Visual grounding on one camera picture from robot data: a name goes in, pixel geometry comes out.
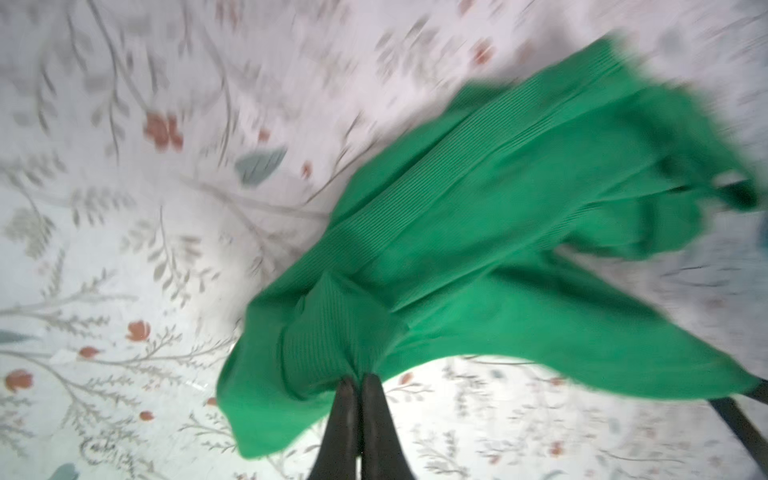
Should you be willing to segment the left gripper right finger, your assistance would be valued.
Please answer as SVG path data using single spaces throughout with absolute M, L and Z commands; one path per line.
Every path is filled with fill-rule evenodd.
M 403 453 L 381 379 L 366 374 L 361 390 L 362 478 L 415 480 Z

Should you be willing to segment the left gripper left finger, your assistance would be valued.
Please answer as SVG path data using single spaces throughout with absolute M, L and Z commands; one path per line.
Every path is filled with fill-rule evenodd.
M 361 452 L 361 402 L 357 384 L 338 385 L 318 455 L 308 480 L 355 480 Z

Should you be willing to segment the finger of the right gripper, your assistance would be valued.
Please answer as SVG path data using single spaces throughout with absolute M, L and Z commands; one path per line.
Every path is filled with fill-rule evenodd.
M 730 397 L 712 399 L 709 405 L 729 427 L 762 474 L 767 473 L 767 440 Z

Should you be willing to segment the green tank top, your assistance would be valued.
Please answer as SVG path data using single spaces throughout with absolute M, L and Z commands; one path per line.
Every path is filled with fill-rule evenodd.
M 731 356 L 558 253 L 680 250 L 708 200 L 758 205 L 745 161 L 692 94 L 607 39 L 515 86 L 465 85 L 353 175 L 317 243 L 248 305 L 216 391 L 237 450 L 286 448 L 344 377 L 459 355 L 641 398 L 755 389 Z

